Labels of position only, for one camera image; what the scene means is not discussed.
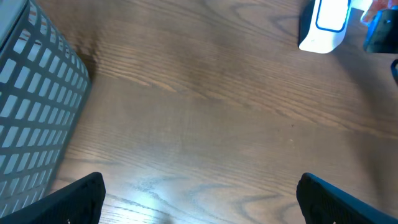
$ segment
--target gray basket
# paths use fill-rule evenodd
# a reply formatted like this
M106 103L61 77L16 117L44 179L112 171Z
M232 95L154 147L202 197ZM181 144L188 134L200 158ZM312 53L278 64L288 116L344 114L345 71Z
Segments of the gray basket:
M0 22L0 217L46 194L91 89L34 1L2 0L4 11L13 15Z

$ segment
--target perforated basket side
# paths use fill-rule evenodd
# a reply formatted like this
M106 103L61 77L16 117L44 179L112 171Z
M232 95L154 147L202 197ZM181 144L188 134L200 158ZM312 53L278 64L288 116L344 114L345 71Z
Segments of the perforated basket side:
M45 195L90 89L83 62L28 2L0 52L0 217Z

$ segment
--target wooden surface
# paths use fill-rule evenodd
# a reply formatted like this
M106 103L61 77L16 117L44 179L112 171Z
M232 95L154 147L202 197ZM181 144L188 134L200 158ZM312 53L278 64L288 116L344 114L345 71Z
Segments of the wooden surface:
M305 0L39 0L93 76L53 189L99 171L101 223L303 223L312 172L398 216L393 55L297 47Z

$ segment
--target device screen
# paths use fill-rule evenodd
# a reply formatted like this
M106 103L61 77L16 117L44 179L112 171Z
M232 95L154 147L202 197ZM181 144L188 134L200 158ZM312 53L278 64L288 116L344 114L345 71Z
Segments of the device screen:
M349 0L321 0L317 18L318 28L335 32L343 30L348 6Z

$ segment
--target white device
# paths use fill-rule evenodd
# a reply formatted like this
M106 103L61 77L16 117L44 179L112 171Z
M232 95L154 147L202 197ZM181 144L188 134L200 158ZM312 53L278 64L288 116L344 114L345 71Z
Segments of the white device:
M372 0L312 0L300 20L301 50L326 54L339 46L346 34L352 8L367 11Z

